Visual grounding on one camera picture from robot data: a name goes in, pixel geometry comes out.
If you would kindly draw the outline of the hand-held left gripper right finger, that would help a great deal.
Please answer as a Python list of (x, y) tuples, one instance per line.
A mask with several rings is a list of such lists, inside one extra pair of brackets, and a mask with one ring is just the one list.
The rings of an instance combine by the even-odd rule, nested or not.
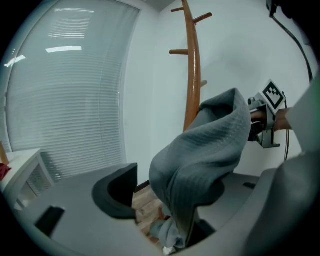
[(213, 187), (195, 208), (196, 243), (175, 256), (320, 256), (320, 150)]

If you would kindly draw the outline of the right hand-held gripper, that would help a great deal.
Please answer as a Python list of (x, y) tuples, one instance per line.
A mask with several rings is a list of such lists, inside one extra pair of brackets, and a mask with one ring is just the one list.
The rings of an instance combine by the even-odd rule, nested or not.
[(249, 141), (257, 142), (262, 148), (280, 146), (274, 142), (274, 127), (277, 112), (285, 102), (285, 95), (272, 80), (268, 80), (265, 87), (260, 89), (254, 97), (248, 99), (250, 114), (262, 115), (251, 120)]

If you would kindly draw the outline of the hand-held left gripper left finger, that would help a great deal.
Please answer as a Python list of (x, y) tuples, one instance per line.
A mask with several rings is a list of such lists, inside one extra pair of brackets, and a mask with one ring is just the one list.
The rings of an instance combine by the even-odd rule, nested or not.
[(49, 256), (163, 256), (139, 230), (132, 207), (138, 165), (64, 179), (16, 218)]

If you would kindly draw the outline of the wooden coat rack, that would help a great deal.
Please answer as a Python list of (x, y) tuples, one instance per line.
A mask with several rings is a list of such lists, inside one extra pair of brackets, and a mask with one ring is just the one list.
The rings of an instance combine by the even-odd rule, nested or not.
[(188, 56), (188, 80), (187, 80), (187, 99), (185, 108), (185, 118), (183, 130), (186, 131), (196, 119), (201, 99), (201, 88), (207, 84), (201, 79), (201, 57), (196, 26), (197, 23), (212, 17), (208, 12), (197, 18), (193, 18), (190, 6), (187, 0), (181, 0), (182, 6), (172, 9), (171, 12), (182, 11), (184, 13), (187, 49), (171, 49), (170, 55)]

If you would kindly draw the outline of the grey-blue jacket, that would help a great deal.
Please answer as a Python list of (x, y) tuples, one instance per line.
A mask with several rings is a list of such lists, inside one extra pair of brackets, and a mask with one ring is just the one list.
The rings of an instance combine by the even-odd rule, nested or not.
[(251, 115), (238, 89), (204, 101), (196, 119), (152, 160), (151, 189), (168, 220), (157, 221), (150, 234), (165, 248), (185, 248), (196, 207), (222, 194), (216, 184), (238, 166), (251, 130)]

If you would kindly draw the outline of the person's right forearm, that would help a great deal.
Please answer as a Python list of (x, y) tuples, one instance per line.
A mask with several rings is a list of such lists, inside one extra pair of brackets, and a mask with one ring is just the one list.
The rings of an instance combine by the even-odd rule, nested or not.
[(273, 131), (292, 130), (290, 123), (288, 122), (286, 115), (291, 108), (280, 109), (276, 113), (276, 119), (273, 127)]

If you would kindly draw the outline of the person's right hand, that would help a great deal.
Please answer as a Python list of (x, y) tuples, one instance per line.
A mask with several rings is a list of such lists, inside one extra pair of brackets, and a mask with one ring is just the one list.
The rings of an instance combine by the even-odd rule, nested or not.
[(251, 121), (254, 122), (261, 122), (264, 123), (267, 119), (266, 114), (262, 111), (256, 111), (250, 114)]

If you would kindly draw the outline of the white table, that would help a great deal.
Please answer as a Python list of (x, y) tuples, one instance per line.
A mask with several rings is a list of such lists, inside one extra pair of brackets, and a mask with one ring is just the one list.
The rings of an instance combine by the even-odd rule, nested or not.
[(44, 164), (40, 148), (9, 152), (7, 158), (11, 170), (0, 181), (0, 190), (12, 209), (23, 211), (55, 182)]

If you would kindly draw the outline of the red cloth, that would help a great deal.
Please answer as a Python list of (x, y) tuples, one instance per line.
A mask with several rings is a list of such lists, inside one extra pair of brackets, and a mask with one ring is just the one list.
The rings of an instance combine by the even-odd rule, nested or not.
[(0, 163), (0, 181), (2, 181), (12, 168), (4, 163)]

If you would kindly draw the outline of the grey window blinds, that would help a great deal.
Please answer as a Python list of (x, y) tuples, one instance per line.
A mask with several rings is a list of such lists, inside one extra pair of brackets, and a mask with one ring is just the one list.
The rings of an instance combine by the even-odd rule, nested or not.
[(115, 0), (46, 0), (8, 66), (14, 151), (40, 149), (55, 182), (124, 162), (122, 77), (139, 10)]

